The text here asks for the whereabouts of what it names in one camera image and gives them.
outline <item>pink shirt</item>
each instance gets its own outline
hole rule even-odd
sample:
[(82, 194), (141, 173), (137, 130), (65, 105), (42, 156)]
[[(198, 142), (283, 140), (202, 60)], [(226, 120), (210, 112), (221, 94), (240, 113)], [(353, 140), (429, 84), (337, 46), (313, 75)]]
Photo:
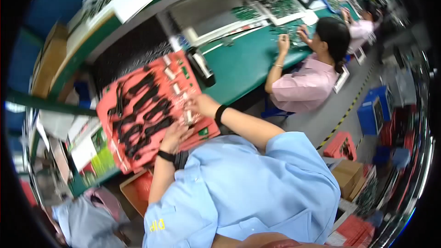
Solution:
[(348, 48), (348, 54), (353, 54), (357, 48), (363, 45), (368, 39), (369, 34), (373, 32), (373, 22), (369, 20), (358, 20), (349, 27), (351, 42)]
[(285, 74), (273, 83), (270, 98), (282, 110), (307, 112), (326, 100), (337, 78), (334, 67), (317, 60), (317, 54), (312, 53), (298, 72)]

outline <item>yellow text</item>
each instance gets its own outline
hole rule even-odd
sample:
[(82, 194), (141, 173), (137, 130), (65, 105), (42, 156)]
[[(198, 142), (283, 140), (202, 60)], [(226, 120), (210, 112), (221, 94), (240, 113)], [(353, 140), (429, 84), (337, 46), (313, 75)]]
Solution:
[(156, 222), (156, 220), (153, 220), (152, 225), (150, 226), (151, 232), (157, 230), (164, 230), (164, 229), (165, 229), (165, 225), (164, 225), (164, 220), (162, 218), (158, 222)]

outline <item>blue chair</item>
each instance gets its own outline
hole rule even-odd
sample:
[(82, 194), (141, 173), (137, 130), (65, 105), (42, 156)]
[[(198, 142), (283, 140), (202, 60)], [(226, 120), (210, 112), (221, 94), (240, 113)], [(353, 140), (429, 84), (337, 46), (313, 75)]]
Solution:
[(351, 61), (351, 55), (346, 55), (344, 60), (345, 60), (345, 66), (347, 66), (348, 63)]
[(286, 118), (288, 118), (288, 116), (290, 116), (294, 113), (295, 112), (284, 111), (284, 110), (279, 109), (277, 107), (270, 108), (268, 106), (268, 96), (266, 96), (265, 97), (265, 111), (260, 113), (260, 117), (262, 117), (262, 119), (266, 119), (266, 118), (274, 117), (274, 116), (284, 116), (286, 119)]

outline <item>bracelet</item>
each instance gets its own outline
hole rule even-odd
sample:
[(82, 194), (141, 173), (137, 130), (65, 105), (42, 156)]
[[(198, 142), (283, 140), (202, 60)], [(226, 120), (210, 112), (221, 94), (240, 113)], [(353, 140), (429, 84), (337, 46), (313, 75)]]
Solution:
[(227, 109), (227, 108), (228, 108), (228, 106), (221, 105), (218, 108), (218, 110), (216, 111), (216, 115), (214, 116), (215, 117), (214, 120), (215, 120), (216, 124), (218, 124), (218, 126), (220, 126), (222, 124), (221, 123), (222, 114), (225, 111), (225, 109)]
[(168, 162), (175, 163), (176, 155), (170, 154), (168, 152), (158, 151), (158, 156), (161, 157), (164, 160), (167, 160)]

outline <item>light blue shirt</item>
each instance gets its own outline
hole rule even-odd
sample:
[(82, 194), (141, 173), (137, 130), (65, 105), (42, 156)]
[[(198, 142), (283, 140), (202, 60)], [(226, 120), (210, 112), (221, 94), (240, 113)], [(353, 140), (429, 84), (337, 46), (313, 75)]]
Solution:
[(302, 132), (273, 137), (265, 155), (237, 135), (195, 148), (144, 217), (143, 248), (209, 248), (216, 233), (237, 240), (279, 232), (323, 244), (340, 190)]
[[(129, 222), (120, 213), (121, 223)], [(52, 218), (58, 222), (66, 242), (73, 248), (125, 248), (113, 231), (118, 228), (112, 215), (102, 207), (95, 207), (90, 199), (80, 196), (52, 207)]]

